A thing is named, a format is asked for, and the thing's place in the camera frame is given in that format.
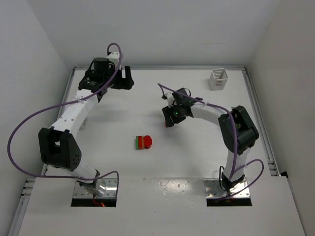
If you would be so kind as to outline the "red green brown lego stack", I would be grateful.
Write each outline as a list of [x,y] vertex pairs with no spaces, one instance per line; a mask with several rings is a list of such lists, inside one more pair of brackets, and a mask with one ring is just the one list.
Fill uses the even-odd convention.
[[135,148],[137,150],[150,149],[152,144],[153,140],[149,135],[135,137]]

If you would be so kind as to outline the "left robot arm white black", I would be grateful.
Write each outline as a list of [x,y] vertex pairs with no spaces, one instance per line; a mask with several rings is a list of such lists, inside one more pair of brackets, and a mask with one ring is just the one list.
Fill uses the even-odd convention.
[[134,85],[130,67],[126,66],[122,72],[119,59],[118,52],[94,58],[78,85],[73,102],[56,122],[42,128],[38,134],[42,162],[65,170],[82,184],[92,185],[99,172],[82,159],[75,140],[80,127],[108,89],[130,90]]

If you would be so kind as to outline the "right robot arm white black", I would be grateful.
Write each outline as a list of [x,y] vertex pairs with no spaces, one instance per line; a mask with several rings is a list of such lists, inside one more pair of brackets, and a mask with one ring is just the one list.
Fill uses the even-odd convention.
[[167,106],[162,108],[167,128],[186,118],[199,118],[220,128],[223,142],[228,149],[226,165],[220,174],[220,187],[228,192],[245,178],[247,155],[259,138],[259,132],[244,106],[231,109],[191,97],[187,88],[165,92],[161,86],[162,99]]

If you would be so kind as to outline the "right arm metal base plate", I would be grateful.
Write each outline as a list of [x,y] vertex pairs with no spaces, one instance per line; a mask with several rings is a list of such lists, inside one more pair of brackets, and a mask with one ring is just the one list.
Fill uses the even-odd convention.
[[[207,200],[219,199],[227,197],[228,192],[220,187],[219,180],[217,178],[204,179],[205,194]],[[248,189],[248,181],[245,178],[242,182],[236,184],[229,190],[229,194],[235,199],[247,199],[250,198],[250,191]]]

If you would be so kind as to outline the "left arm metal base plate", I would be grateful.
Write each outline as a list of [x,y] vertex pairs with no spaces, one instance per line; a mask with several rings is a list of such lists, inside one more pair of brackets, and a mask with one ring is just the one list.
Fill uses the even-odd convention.
[[89,199],[95,196],[99,199],[113,199],[117,195],[117,178],[101,178],[94,183],[77,181],[74,185],[74,199]]

